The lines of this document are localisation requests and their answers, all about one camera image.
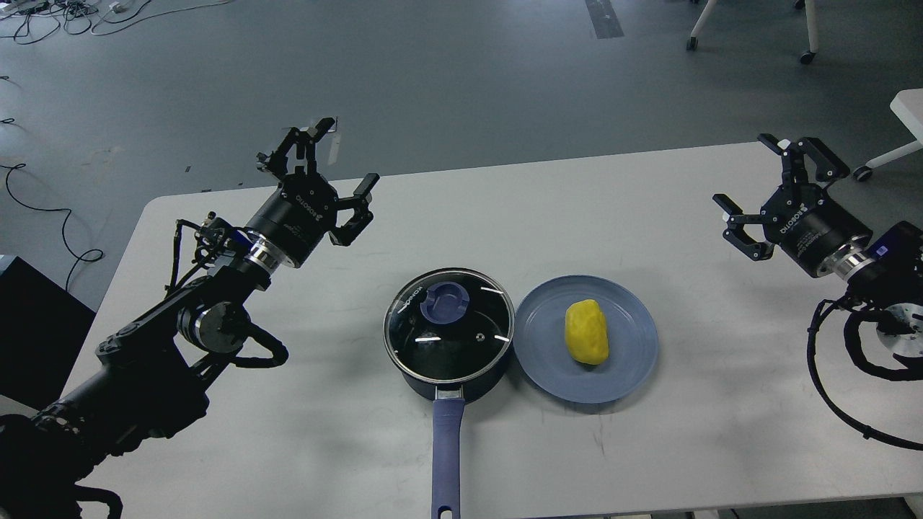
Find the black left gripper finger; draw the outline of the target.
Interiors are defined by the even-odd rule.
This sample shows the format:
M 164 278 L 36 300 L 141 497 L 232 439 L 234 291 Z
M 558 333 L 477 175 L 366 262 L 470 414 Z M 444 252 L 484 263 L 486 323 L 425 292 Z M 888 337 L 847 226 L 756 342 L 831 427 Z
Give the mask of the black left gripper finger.
M 270 154 L 258 152 L 257 170 L 270 174 L 279 181 L 288 177 L 307 177 L 319 173 L 317 144 L 336 129 L 336 117 L 321 118 L 313 127 L 289 128 L 274 151 Z
M 371 192 L 379 180 L 379 174 L 368 173 L 355 188 L 352 196 L 338 198 L 335 201 L 334 209 L 336 211 L 351 209 L 353 214 L 342 226 L 334 226 L 330 230 L 329 235 L 333 245 L 339 247 L 352 245 L 356 237 L 372 222 L 374 214 L 369 208 L 372 200 Z

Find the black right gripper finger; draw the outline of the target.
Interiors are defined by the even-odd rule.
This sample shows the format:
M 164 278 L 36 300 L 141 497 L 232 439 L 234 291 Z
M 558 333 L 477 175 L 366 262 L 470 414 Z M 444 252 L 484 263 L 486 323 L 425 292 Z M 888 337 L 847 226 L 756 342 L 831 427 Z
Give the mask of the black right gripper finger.
M 765 216 L 761 214 L 747 214 L 726 194 L 716 193 L 712 200 L 724 211 L 725 230 L 724 239 L 738 251 L 741 251 L 752 262 L 764 262 L 774 255 L 774 244 L 767 241 L 757 241 L 749 236 L 747 226 L 762 226 Z
M 820 138 L 803 137 L 788 141 L 775 138 L 770 133 L 761 133 L 758 141 L 780 158 L 780 187 L 783 190 L 808 184 L 827 187 L 851 174 L 844 161 Z

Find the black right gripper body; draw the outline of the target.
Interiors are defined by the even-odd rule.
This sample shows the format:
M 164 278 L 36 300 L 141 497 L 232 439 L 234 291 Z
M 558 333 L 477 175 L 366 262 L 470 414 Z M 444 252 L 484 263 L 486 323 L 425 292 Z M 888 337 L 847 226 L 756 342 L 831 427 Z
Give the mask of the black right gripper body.
M 761 207 L 766 239 L 812 278 L 833 272 L 830 257 L 846 245 L 866 247 L 873 231 L 817 184 L 780 186 Z

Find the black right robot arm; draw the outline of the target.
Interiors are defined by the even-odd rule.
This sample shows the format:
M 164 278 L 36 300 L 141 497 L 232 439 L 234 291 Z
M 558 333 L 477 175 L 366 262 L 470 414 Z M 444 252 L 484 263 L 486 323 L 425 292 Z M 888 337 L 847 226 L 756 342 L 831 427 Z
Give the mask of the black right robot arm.
M 812 313 L 805 345 L 812 384 L 835 416 L 865 439 L 920 451 L 919 441 L 878 430 L 838 407 L 822 384 L 816 354 L 822 324 L 842 310 L 844 348 L 856 368 L 884 381 L 921 380 L 921 229 L 898 221 L 874 239 L 873 230 L 830 195 L 849 171 L 821 139 L 787 141 L 769 133 L 758 139 L 780 158 L 780 184 L 752 214 L 725 194 L 713 196 L 724 211 L 724 240 L 752 262 L 781 249 L 811 278 L 835 275 L 845 282 L 843 296 L 821 300 Z

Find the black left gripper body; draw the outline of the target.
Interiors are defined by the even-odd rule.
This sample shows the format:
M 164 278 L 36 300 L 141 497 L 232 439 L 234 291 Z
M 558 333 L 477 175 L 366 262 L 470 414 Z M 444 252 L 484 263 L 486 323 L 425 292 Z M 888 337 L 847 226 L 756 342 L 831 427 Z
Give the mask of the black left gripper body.
M 300 268 L 337 223 L 337 192 L 322 174 L 291 174 L 281 181 L 253 217 L 248 232 L 281 250 L 284 262 Z

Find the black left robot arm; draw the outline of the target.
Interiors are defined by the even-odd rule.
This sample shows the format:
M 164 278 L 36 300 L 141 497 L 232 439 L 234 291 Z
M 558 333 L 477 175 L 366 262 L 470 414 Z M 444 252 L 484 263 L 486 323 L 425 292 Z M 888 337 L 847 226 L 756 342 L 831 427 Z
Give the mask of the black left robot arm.
M 289 128 L 276 150 L 257 155 L 278 186 L 244 226 L 215 213 L 198 226 L 177 220 L 172 253 L 182 228 L 192 228 L 193 267 L 179 276 L 174 265 L 164 299 L 97 346 L 101 369 L 88 381 L 32 417 L 2 417 L 4 518 L 79 518 L 84 502 L 121 517 L 118 494 L 81 483 L 102 461 L 200 420 L 208 388 L 228 367 L 287 361 L 286 346 L 251 320 L 245 301 L 267 290 L 280 266 L 303 266 L 325 237 L 349 246 L 373 220 L 377 174 L 340 197 L 319 173 L 317 144 L 336 125 L 329 116 Z

